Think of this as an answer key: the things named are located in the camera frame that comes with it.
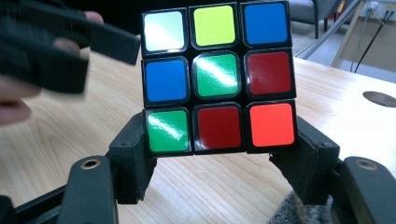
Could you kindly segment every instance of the wooden table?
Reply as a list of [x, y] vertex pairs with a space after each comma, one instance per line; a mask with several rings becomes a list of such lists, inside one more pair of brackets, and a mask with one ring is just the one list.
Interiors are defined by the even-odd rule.
[[[363, 156], [396, 175], [396, 108], [364, 91], [396, 97], [396, 85], [295, 59], [297, 113], [341, 146], [340, 158]], [[104, 155], [130, 117], [142, 110], [140, 65], [97, 54], [84, 97], [44, 91], [27, 101], [26, 122], [0, 128], [0, 194], [20, 205], [64, 185], [71, 165]], [[120, 223], [264, 223], [291, 191], [267, 154], [159, 159], [145, 201], [120, 206]]]

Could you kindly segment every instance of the hand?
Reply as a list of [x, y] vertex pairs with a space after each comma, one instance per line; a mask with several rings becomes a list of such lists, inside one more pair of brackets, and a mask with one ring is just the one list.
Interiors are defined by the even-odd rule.
[[[85, 12], [87, 19], [103, 23], [102, 17], [96, 12]], [[59, 37], [53, 46], [64, 51], [79, 55], [77, 43]], [[22, 98], [37, 96], [41, 88], [17, 80], [16, 78], [0, 74], [0, 125], [25, 120], [32, 114], [29, 106]]]

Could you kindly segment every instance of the rubik's cube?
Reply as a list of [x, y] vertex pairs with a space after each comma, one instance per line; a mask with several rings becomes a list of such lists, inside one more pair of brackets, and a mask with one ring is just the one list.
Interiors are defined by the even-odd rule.
[[167, 8], [141, 19], [150, 156], [296, 148], [287, 1]]

